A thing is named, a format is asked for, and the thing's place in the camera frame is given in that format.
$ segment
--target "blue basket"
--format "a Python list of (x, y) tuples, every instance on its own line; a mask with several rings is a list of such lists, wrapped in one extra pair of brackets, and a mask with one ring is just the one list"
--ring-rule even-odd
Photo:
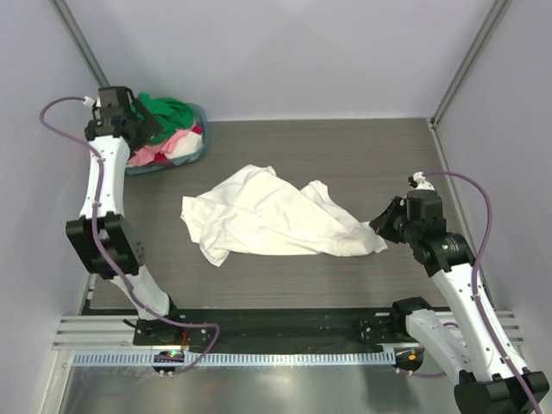
[(152, 165), (127, 166), (126, 173), (128, 175), (152, 173), (154, 171), (166, 170), (168, 168), (174, 168), (176, 166), (183, 166), (184, 164), (190, 164), (191, 162), (199, 161), (205, 156), (210, 145), (210, 126), (207, 122), (207, 116), (205, 115), (205, 111), (203, 110), (203, 108), (201, 108), (200, 106), (197, 106), (193, 103), (189, 103), (188, 105), (190, 106), (191, 110), (193, 110), (193, 113), (196, 117), (196, 122), (204, 131), (202, 136), (202, 147), (193, 154), (184, 155), (182, 157), (173, 158), (167, 161), (156, 162)]

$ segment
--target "purple cable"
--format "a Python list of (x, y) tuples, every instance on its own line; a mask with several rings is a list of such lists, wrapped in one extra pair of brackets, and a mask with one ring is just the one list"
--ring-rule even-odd
[(45, 115), (47, 111), (52, 108), (55, 104), (59, 104), (60, 102), (65, 101), (81, 101), (84, 102), (84, 99), (82, 97), (61, 97), (59, 99), (56, 99), (49, 104), (47, 104), (42, 110), (39, 115), (39, 118), (41, 120), (42, 125), (44, 125), (46, 128), (50, 129), (51, 131), (55, 132), (56, 134), (59, 134), (68, 140), (71, 140), (73, 142), (77, 142), (79, 145), (82, 145), (85, 147), (88, 151), (94, 154), (97, 158), (97, 163), (99, 166), (99, 173), (97, 175), (97, 186), (96, 186), (96, 192), (94, 194), (94, 204), (92, 205), (92, 237), (94, 239), (94, 243), (96, 244), (97, 249), (99, 250), (100, 254), (103, 256), (105, 261), (110, 265), (110, 267), (113, 269), (113, 271), (121, 277), (121, 280), (123, 281), (125, 287), (127, 288), (127, 291), (129, 292), (129, 296), (132, 299), (132, 301), (140, 308), (142, 308), (145, 312), (149, 313), (153, 317), (156, 317), (157, 319), (163, 321), (164, 323), (168, 323), (173, 326), (178, 326), (179, 328), (186, 328), (186, 329), (214, 329), (215, 334), (213, 335), (213, 338), (211, 339), (209, 345), (205, 348), (203, 353), (196, 358), (192, 363), (186, 365), (185, 367), (181, 367), (174, 370), (174, 373), (185, 373), (186, 371), (189, 371), (194, 366), (196, 366), (213, 348), (213, 346), (216, 343), (216, 340), (218, 339), (219, 333), (220, 333), (220, 327), (217, 323), (181, 323), (181, 322), (175, 322), (167, 317), (164, 317), (163, 315), (160, 315), (155, 310), (149, 309), (140, 299), (138, 299), (134, 293), (134, 287), (130, 283), (129, 278), (124, 273), (124, 271), (115, 263), (115, 261), (111, 258), (107, 250), (105, 249), (104, 245), (102, 244), (102, 241), (99, 236), (99, 231), (97, 228), (97, 207), (99, 204), (100, 195), (102, 193), (102, 183), (104, 181), (104, 161), (102, 160), (102, 157), (100, 156), (100, 153), (91, 145), (88, 143), (88, 141), (80, 140), (78, 137), (68, 134), (67, 132), (64, 132), (60, 129), (57, 129), (52, 124), (48, 123), (45, 119)]
[(483, 324), (485, 324), (486, 330), (489, 333), (489, 336), (492, 339), (492, 342), (499, 350), (500, 356), (506, 363), (506, 365), (510, 368), (511, 373), (514, 374), (516, 377), (516, 380), (519, 382), (519, 385), (523, 388), (525, 395), (527, 395), (527, 398), (531, 402), (531, 405), (533, 406), (533, 410), (535, 410), (536, 414), (543, 414), (541, 411), (541, 408), (538, 405), (538, 401), (536, 401), (535, 395), (533, 395), (533, 391), (529, 388), (527, 383), (524, 381), (521, 374), (518, 372), (518, 369), (514, 365), (514, 363), (510, 360), (508, 357), (508, 353), (506, 352), (505, 348), (502, 346), (502, 343), (500, 343), (500, 339), (497, 335), (497, 333), (494, 331), (494, 328), (491, 325), (491, 321), (489, 321), (489, 316), (485, 312), (485, 308), (483, 307), (483, 304), (481, 303), (481, 297), (478, 293), (478, 283), (477, 278), (478, 274), (480, 272), (481, 268), (481, 258), (483, 256), (483, 253), (485, 253), (486, 245), (489, 242), (489, 236), (491, 235), (491, 228), (492, 228), (492, 204), (491, 199), (489, 198), (488, 193), (485, 191), (485, 189), (475, 180), (470, 179), (467, 175), (460, 174), (458, 172), (449, 172), (449, 171), (436, 171), (436, 172), (426, 172), (424, 174), (426, 177), (430, 177), (432, 175), (448, 175), (449, 177), (456, 177), (458, 179), (463, 179), (464, 181), (467, 181), (469, 184), (473, 185), (477, 190), (480, 192), (481, 196), (485, 199), (485, 206), (486, 206), (486, 228), (485, 228), (485, 234), (483, 235), (483, 241), (481, 242), (481, 246), (479, 251), (477, 252), (477, 255), (475, 257), (474, 262), (474, 268), (472, 270), (472, 294), (474, 296), (475, 305), (477, 306), (477, 310), (480, 313), (481, 319), (483, 320)]

